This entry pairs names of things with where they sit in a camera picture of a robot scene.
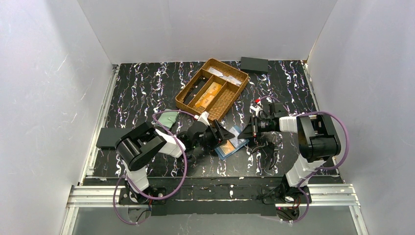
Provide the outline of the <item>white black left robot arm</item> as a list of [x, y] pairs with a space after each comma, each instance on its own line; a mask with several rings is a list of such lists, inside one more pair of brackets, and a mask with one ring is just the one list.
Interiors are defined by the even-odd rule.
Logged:
[[234, 137], [216, 120], [213, 124], [195, 121], [188, 130], [172, 136], [144, 122], [122, 136], [115, 143], [115, 149], [126, 166], [125, 179], [130, 190], [157, 200], [157, 196], [146, 194], [145, 190], [150, 186], [146, 166], [158, 153], [177, 159], [199, 146], [218, 148]]

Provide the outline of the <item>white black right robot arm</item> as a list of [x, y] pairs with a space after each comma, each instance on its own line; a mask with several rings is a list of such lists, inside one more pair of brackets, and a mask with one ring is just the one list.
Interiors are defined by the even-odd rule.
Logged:
[[287, 132], [298, 136], [299, 156], [284, 175], [281, 184], [270, 193], [285, 196], [303, 193], [309, 178], [330, 158], [341, 152], [341, 144], [328, 112], [289, 116], [281, 103], [269, 104], [269, 114], [257, 109], [238, 139], [252, 139], [266, 132]]

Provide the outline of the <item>light blue card holder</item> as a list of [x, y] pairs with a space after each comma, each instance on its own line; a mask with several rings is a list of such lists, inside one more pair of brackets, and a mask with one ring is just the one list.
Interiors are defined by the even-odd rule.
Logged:
[[215, 148], [215, 152], [221, 160], [227, 159], [232, 154], [236, 153], [239, 149], [249, 143], [248, 139], [238, 139], [238, 135], [242, 132], [240, 127], [234, 126], [229, 130], [235, 135], [234, 138], [227, 140], [224, 145]]

